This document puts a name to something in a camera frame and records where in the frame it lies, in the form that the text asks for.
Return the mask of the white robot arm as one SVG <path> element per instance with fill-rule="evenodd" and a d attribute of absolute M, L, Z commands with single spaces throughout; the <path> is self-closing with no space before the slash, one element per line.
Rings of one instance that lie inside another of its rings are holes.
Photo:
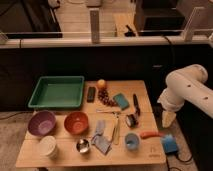
<path fill-rule="evenodd" d="M 176 119 L 186 101 L 192 103 L 213 119 L 213 90 L 205 86 L 207 70 L 199 64 L 192 64 L 170 72 L 165 79 L 166 88 L 157 102 L 163 108 L 162 126 L 168 128 Z"/>

